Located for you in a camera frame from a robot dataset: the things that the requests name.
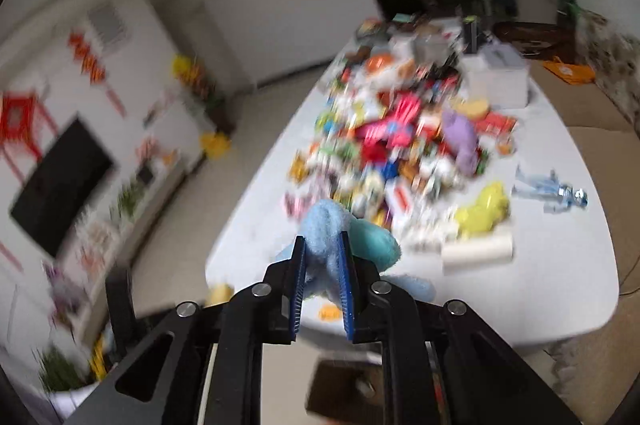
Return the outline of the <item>floral sofa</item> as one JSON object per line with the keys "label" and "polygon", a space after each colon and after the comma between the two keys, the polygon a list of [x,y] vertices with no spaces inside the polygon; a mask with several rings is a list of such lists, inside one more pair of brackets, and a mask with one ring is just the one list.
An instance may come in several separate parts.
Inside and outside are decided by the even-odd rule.
{"label": "floral sofa", "polygon": [[580,63],[596,73],[596,85],[639,133],[639,38],[604,16],[581,10],[575,27]]}

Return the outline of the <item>pink toy gun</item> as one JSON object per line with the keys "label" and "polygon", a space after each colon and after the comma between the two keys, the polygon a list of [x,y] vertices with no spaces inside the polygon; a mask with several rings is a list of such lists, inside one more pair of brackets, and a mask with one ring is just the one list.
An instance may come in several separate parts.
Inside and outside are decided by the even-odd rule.
{"label": "pink toy gun", "polygon": [[383,118],[358,127],[355,136],[365,145],[384,143],[386,148],[408,148],[416,134],[416,120],[421,111],[422,103],[416,94],[401,93]]}

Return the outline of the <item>white paper roll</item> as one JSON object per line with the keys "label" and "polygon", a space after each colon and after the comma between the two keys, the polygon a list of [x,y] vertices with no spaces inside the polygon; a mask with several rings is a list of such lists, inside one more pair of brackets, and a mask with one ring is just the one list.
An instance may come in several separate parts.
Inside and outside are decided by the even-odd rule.
{"label": "white paper roll", "polygon": [[510,232],[472,237],[442,246],[442,271],[445,273],[510,263],[514,255]]}

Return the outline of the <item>yellow flower plant pot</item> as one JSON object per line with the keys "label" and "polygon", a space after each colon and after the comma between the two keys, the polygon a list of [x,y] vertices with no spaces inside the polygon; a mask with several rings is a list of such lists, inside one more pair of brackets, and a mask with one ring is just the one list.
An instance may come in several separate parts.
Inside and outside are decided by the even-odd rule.
{"label": "yellow flower plant pot", "polygon": [[204,108],[209,120],[227,136],[235,130],[224,95],[215,81],[208,77],[201,62],[190,56],[177,54],[171,64],[172,75],[189,91],[196,103]]}

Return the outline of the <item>blue action figure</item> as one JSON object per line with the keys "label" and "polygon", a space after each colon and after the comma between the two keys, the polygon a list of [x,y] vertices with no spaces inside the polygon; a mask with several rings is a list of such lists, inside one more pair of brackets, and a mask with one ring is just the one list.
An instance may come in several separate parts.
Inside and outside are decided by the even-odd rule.
{"label": "blue action figure", "polygon": [[563,214],[576,207],[588,206],[588,195],[584,189],[562,182],[554,170],[547,176],[525,174],[521,166],[515,169],[515,183],[511,194],[525,200],[540,200],[547,214]]}

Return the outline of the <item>white storage box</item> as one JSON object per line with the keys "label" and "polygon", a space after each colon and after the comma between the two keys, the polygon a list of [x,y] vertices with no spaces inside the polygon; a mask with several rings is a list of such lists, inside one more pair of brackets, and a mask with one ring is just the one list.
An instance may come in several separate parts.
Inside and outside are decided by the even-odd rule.
{"label": "white storage box", "polygon": [[477,54],[463,55],[460,67],[470,99],[498,108],[527,106],[529,64],[510,44],[486,44]]}

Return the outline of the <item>red chinese knot decoration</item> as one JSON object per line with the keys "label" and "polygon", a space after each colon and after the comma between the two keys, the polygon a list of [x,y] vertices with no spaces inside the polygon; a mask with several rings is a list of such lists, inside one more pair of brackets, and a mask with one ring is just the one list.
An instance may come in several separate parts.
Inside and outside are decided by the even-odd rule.
{"label": "red chinese knot decoration", "polygon": [[120,117],[125,118],[127,116],[126,108],[108,82],[106,68],[96,52],[93,51],[92,45],[85,34],[72,30],[68,35],[67,44],[73,52],[74,61],[80,66],[81,75],[89,79],[91,87],[102,90],[114,110]]}

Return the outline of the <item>television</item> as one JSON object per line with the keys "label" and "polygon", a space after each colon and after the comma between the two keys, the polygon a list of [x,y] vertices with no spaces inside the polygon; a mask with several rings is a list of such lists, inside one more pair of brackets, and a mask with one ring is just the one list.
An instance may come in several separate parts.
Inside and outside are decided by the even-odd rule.
{"label": "television", "polygon": [[9,215],[54,258],[82,208],[113,168],[112,156],[76,117],[30,174]]}

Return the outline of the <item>purple plush toy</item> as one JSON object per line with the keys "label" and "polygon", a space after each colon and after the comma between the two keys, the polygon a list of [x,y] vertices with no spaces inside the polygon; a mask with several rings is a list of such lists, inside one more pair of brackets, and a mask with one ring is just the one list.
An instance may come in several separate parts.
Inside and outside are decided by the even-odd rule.
{"label": "purple plush toy", "polygon": [[473,123],[465,116],[451,110],[442,112],[442,137],[454,154],[454,163],[461,174],[476,174],[480,154],[478,138]]}

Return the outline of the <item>yellow duck toy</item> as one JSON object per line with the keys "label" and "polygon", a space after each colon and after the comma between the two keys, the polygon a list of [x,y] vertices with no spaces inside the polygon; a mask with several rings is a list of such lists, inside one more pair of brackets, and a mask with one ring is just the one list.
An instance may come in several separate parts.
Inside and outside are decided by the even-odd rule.
{"label": "yellow duck toy", "polygon": [[491,182],[480,191],[474,203],[459,207],[454,213],[460,237],[468,239],[492,231],[506,220],[510,213],[510,200],[500,181]]}

